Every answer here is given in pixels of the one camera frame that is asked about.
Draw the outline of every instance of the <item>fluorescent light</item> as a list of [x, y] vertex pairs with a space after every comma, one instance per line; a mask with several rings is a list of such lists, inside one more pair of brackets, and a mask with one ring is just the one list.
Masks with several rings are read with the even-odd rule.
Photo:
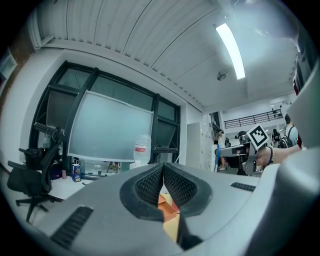
[[235, 70], [236, 78], [238, 80], [244, 78], [246, 76], [244, 64], [242, 62], [241, 54], [232, 31], [226, 23], [218, 26], [216, 28], [216, 31], [219, 33], [226, 49], [229, 52]]

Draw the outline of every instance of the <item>smoke detector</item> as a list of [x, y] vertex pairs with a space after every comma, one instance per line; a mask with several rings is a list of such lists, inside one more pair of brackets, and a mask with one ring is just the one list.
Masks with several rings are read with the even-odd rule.
[[221, 69], [219, 72], [218, 72], [218, 74], [216, 75], [216, 79], [218, 80], [218, 81], [222, 81], [222, 80], [225, 80], [226, 79], [226, 77], [227, 77], [227, 73], [229, 72], [229, 69], [230, 68], [224, 68], [224, 69]]

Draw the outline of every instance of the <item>railing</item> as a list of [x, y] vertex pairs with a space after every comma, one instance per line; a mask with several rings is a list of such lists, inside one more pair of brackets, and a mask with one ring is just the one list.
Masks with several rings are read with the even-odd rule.
[[262, 122], [268, 122], [268, 121], [281, 119], [281, 118], [283, 118], [281, 110], [276, 109], [276, 110], [261, 113], [261, 114], [255, 114], [247, 117], [224, 121], [224, 126], [226, 129], [228, 129], [228, 128], [234, 128], [234, 127], [259, 124]]

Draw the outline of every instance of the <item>white cabinet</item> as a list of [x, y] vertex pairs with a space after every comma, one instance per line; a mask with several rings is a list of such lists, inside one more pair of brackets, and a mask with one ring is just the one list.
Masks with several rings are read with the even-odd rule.
[[187, 125], [186, 166], [211, 171], [213, 140], [210, 122], [210, 116], [204, 115], [201, 122]]

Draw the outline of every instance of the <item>blue box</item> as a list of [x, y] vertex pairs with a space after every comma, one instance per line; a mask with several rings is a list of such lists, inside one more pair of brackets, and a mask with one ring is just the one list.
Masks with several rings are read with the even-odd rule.
[[79, 164], [79, 161], [74, 160], [73, 164], [71, 164], [71, 170], [72, 170], [72, 180], [74, 182], [80, 182], [81, 181], [81, 165]]

